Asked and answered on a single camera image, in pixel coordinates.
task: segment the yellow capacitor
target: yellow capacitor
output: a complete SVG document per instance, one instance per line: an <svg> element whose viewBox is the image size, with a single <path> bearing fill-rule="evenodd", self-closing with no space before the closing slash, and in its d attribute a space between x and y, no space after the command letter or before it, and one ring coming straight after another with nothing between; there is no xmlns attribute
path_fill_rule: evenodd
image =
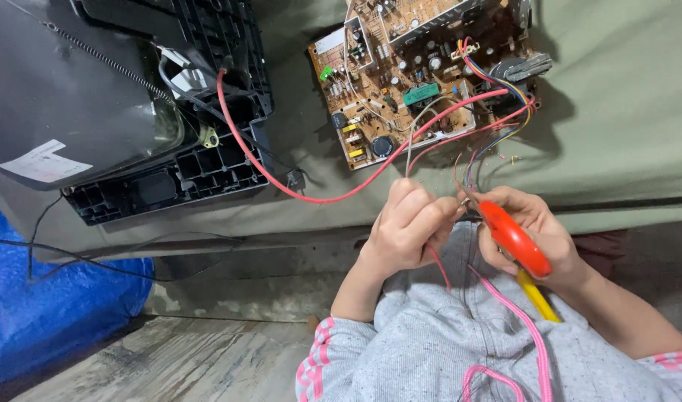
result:
<svg viewBox="0 0 682 402"><path fill-rule="evenodd" d="M361 155L362 153L363 153L363 148L360 150L355 150L355 151L349 152L348 156L349 157L357 157L358 155Z"/></svg>
<svg viewBox="0 0 682 402"><path fill-rule="evenodd" d="M351 130L355 130L358 128L358 124L351 124L350 126L345 126L344 128L341 129L343 133L348 133Z"/></svg>

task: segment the red wire stripper handle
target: red wire stripper handle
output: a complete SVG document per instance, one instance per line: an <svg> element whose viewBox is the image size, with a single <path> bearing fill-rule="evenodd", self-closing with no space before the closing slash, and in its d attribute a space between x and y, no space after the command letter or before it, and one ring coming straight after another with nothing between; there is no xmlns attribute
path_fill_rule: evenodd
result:
<svg viewBox="0 0 682 402"><path fill-rule="evenodd" d="M482 201L478 212L490 229L493 240L505 248L524 269L537 279L547 278L552 266L530 236L498 205Z"/></svg>

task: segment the left hand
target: left hand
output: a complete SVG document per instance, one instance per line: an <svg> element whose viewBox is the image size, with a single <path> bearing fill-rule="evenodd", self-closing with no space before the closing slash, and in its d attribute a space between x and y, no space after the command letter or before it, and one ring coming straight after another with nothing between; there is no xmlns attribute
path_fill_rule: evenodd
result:
<svg viewBox="0 0 682 402"><path fill-rule="evenodd" d="M427 265L433 256L426 247L439 252L463 213L465 208L456 198L436 199L420 183L398 179L390 187L388 201L373 224L358 263L382 280L401 269Z"/></svg>

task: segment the sleeve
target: sleeve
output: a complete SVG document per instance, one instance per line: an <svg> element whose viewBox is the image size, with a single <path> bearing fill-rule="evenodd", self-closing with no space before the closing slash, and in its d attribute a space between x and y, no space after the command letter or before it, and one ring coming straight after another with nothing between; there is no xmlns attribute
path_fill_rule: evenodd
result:
<svg viewBox="0 0 682 402"><path fill-rule="evenodd" d="M373 325L328 317L316 327L309 357L296 375L300 402L346 401L356 362L376 335Z"/></svg>
<svg viewBox="0 0 682 402"><path fill-rule="evenodd" d="M682 352L661 353L638 360L682 401Z"/></svg>

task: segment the label sticker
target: label sticker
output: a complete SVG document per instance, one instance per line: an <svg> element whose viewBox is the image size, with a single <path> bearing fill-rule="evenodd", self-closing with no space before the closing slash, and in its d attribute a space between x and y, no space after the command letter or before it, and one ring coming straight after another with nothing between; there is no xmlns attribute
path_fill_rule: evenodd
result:
<svg viewBox="0 0 682 402"><path fill-rule="evenodd" d="M331 74L334 74L334 69L329 67L329 66L326 66L326 67L324 67L323 70L321 70L321 75L319 75L319 78L322 81L326 82L326 80L328 79L328 76L330 76Z"/></svg>
<svg viewBox="0 0 682 402"><path fill-rule="evenodd" d="M319 41L316 42L316 54L324 54L336 46L343 44L343 35L344 29L341 28L334 31L329 36L319 39Z"/></svg>
<svg viewBox="0 0 682 402"><path fill-rule="evenodd" d="M22 157L1 163L0 168L25 178L51 183L93 167L93 165L69 160L53 153L65 147L66 145L60 141L51 140Z"/></svg>

